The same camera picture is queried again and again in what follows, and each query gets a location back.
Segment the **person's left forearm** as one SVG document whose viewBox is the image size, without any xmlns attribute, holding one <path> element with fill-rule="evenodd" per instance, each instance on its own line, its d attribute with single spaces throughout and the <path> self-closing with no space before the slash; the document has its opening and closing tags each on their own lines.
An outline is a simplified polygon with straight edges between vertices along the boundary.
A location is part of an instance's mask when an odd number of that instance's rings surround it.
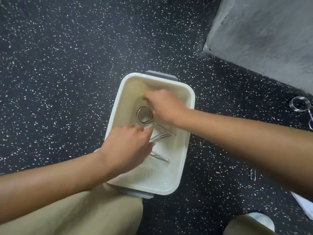
<svg viewBox="0 0 313 235">
<path fill-rule="evenodd" d="M 110 180 L 92 153 L 65 162 L 0 176 L 0 224 Z"/>
</svg>

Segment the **person's left hand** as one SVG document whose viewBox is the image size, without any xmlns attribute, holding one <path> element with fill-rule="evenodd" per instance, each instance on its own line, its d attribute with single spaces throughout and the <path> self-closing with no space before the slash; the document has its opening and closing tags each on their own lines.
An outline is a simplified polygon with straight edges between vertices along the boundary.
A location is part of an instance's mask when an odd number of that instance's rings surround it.
<svg viewBox="0 0 313 235">
<path fill-rule="evenodd" d="M 109 181 L 141 165 L 146 158 L 132 158 L 127 149 L 127 126 L 116 127 L 110 131 L 101 148 L 96 152 L 103 164 Z"/>
</svg>

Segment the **metal spring collar clip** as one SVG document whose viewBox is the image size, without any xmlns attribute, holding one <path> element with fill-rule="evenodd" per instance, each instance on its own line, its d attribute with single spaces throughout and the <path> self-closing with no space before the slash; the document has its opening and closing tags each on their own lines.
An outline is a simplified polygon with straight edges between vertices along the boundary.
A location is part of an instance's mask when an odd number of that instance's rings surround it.
<svg viewBox="0 0 313 235">
<path fill-rule="evenodd" d="M 149 107 L 142 106 L 142 107 L 138 108 L 136 111 L 136 118 L 137 118 L 138 122 L 141 123 L 142 125 L 150 125 L 153 123 L 154 125 L 158 126 L 159 128 L 161 128 L 163 130 L 162 133 L 152 137 L 149 142 L 156 142 L 156 141 L 160 141 L 164 138 L 174 136 L 173 133 L 166 130 L 164 127 L 160 126 L 159 124 L 155 123 L 155 117 L 154 117 L 153 110 Z"/>
<path fill-rule="evenodd" d="M 296 96 L 289 101 L 289 107 L 295 112 L 307 112 L 310 117 L 308 126 L 313 131 L 313 106 L 311 101 L 304 96 Z"/>
</svg>

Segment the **white shoe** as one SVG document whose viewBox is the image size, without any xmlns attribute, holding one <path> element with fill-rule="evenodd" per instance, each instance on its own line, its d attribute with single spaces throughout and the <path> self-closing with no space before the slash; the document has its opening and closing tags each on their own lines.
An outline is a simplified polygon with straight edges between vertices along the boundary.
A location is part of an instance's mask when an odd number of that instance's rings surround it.
<svg viewBox="0 0 313 235">
<path fill-rule="evenodd" d="M 258 212 L 251 212 L 251 213 L 247 213 L 245 215 L 252 217 L 257 222 L 261 223 L 262 225 L 266 226 L 268 229 L 275 232 L 274 222 L 267 215 L 264 215 L 264 214 L 258 213 Z"/>
</svg>

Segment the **person's left leg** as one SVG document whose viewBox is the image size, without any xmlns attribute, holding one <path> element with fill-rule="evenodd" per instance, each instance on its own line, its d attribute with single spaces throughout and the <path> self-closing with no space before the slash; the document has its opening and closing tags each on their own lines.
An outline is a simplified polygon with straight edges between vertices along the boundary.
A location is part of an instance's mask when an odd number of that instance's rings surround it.
<svg viewBox="0 0 313 235">
<path fill-rule="evenodd" d="M 0 235 L 135 235 L 141 197 L 103 184 L 0 225 Z"/>
</svg>

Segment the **person's leg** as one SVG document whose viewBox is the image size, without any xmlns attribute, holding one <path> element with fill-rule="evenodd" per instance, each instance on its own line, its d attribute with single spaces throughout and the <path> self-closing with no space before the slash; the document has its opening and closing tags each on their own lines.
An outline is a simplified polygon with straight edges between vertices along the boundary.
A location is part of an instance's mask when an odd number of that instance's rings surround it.
<svg viewBox="0 0 313 235">
<path fill-rule="evenodd" d="M 135 235 L 141 197 L 103 184 L 0 225 L 0 235 Z"/>
<path fill-rule="evenodd" d="M 278 235 L 276 232 L 268 229 L 266 226 L 257 222 L 250 216 L 245 214 L 233 218 L 225 230 L 223 235 Z"/>
</svg>

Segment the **person's right leg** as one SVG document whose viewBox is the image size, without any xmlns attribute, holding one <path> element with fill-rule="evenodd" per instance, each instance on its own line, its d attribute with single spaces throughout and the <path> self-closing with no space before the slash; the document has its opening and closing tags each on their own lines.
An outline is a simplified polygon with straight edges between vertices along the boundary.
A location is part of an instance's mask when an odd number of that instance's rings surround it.
<svg viewBox="0 0 313 235">
<path fill-rule="evenodd" d="M 225 230 L 223 235 L 278 235 L 276 232 L 268 229 L 266 226 L 257 222 L 250 216 L 245 214 L 233 218 Z"/>
</svg>

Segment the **person's right hand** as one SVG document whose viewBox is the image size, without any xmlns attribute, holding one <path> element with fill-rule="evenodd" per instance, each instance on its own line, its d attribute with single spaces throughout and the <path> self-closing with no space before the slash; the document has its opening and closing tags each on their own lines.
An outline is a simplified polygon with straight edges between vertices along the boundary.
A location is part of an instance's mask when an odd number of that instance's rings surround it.
<svg viewBox="0 0 313 235">
<path fill-rule="evenodd" d="M 159 90 L 158 100 L 156 105 L 150 105 L 155 116 L 167 124 L 177 126 L 177 122 L 188 108 L 174 93 L 168 90 Z"/>
</svg>

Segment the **person's right forearm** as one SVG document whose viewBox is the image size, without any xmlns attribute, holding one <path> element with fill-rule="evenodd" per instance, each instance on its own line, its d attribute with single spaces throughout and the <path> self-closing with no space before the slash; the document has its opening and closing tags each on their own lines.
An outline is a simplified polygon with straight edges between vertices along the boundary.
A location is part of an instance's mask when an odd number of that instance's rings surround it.
<svg viewBox="0 0 313 235">
<path fill-rule="evenodd" d="M 313 132 L 192 109 L 176 112 L 173 124 L 313 202 Z"/>
</svg>

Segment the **white paper sheet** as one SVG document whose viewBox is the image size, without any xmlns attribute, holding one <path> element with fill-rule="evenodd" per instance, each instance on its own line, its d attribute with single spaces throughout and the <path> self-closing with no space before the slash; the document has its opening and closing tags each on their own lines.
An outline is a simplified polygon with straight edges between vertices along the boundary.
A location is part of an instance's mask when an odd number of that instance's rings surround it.
<svg viewBox="0 0 313 235">
<path fill-rule="evenodd" d="M 291 192 L 293 197 L 298 202 L 299 206 L 303 209 L 304 213 L 307 215 L 307 217 L 313 221 L 313 202 L 303 198 L 302 196 Z"/>
</svg>

